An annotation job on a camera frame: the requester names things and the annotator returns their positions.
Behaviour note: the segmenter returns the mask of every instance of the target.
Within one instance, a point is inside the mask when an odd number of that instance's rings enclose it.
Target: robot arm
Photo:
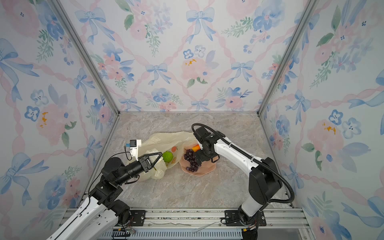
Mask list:
[[[136,145],[136,140],[131,140],[133,156],[137,155],[139,141]],[[151,163],[150,156],[158,157]],[[130,207],[116,200],[122,192],[120,186],[140,173],[148,172],[161,157],[161,152],[144,154],[127,166],[118,157],[108,159],[101,170],[100,182],[90,191],[89,197],[47,240],[95,240],[116,224],[127,224],[131,219]]]
[[[262,211],[269,202],[290,203],[294,200],[295,195],[291,186],[277,173],[276,164],[272,159],[262,159],[250,154],[232,143],[221,132],[217,132],[204,124],[193,124],[192,130],[201,148],[194,152],[195,159],[199,163],[203,161],[215,162],[213,161],[214,158],[223,156],[249,175],[249,195],[239,207],[239,219],[244,225],[254,223],[257,213]],[[287,185],[290,198],[288,200],[271,199],[282,187],[282,182]]]

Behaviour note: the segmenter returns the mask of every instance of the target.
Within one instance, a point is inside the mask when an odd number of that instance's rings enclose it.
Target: purple grapes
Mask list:
[[[194,151],[192,149],[188,149],[185,151],[185,154],[184,154],[184,159],[189,161],[190,163],[190,166],[186,167],[186,170],[190,172],[196,172],[199,169],[199,167],[201,167],[201,164],[198,164],[196,162],[196,158],[193,155],[193,152]]]

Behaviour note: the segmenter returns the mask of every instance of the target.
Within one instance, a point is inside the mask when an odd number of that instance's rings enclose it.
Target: translucent plastic bag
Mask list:
[[[139,181],[145,181],[149,178],[160,179],[164,176],[168,168],[175,166],[184,155],[184,146],[196,145],[198,142],[192,132],[174,132],[174,133],[155,133],[139,147],[138,156],[153,152],[170,151],[173,159],[169,163],[161,158],[154,168],[148,172],[140,173]],[[150,157],[154,162],[156,156]]]

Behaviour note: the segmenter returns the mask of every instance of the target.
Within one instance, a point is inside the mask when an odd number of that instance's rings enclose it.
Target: green fruit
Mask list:
[[[173,159],[173,154],[167,151],[163,153],[163,159],[164,159],[164,162],[170,162]]]

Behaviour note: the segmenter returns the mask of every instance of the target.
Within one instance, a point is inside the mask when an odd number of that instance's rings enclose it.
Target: black cable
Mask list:
[[[126,146],[124,146],[124,151],[125,151],[125,156],[127,157],[128,161],[132,160],[131,152],[129,152],[129,155],[131,156],[131,159],[128,158],[128,155],[127,155],[127,147],[126,147]]]
[[[139,179],[140,179],[140,175],[137,176],[137,180],[136,180],[136,181],[133,181],[133,182],[125,182],[124,184],[132,184],[132,183],[137,182]]]
[[[229,221],[229,222],[227,222],[227,220],[225,218],[220,220],[221,224],[225,224],[225,225],[230,224],[230,223],[234,223],[234,222],[237,222],[237,221],[240,221],[240,218],[232,220],[232,221]]]
[[[127,151],[125,151],[125,152],[119,152],[119,153],[113,154],[109,159],[111,159],[113,156],[116,156],[116,155],[118,155],[118,154],[122,154],[122,153],[127,154]]]
[[[195,132],[195,129],[194,129],[194,126],[202,126],[202,127],[205,127],[206,129],[210,130],[212,133],[216,134],[223,142],[225,142],[226,144],[230,144],[229,141],[227,141],[226,139],[224,139],[224,137],[222,137],[218,132],[216,132],[215,130],[213,130],[211,127],[205,125],[205,124],[202,124],[202,123],[194,123],[192,124],[192,131]],[[252,159],[253,157],[249,154],[247,154],[246,152],[244,152],[243,150],[241,150],[240,148],[236,147],[235,145],[231,145],[230,147],[232,147],[233,149],[237,150],[239,153],[243,154],[245,157],[249,158],[249,159]],[[277,176],[283,183],[284,185],[287,187],[288,191],[289,191],[289,194],[290,194],[290,197],[288,199],[270,199],[268,202],[278,202],[278,203],[282,203],[282,204],[288,204],[288,203],[291,203],[293,202],[293,200],[295,199],[295,193],[291,187],[291,185],[287,182],[287,180],[285,180],[285,178],[283,176],[281,176],[278,172],[276,172],[275,170],[273,170],[270,166],[266,165],[265,163],[263,162],[260,162],[260,161],[257,161],[255,162],[259,165],[261,165],[263,168],[265,168],[266,170],[268,170],[269,172],[271,172],[272,174],[274,174],[275,176]]]

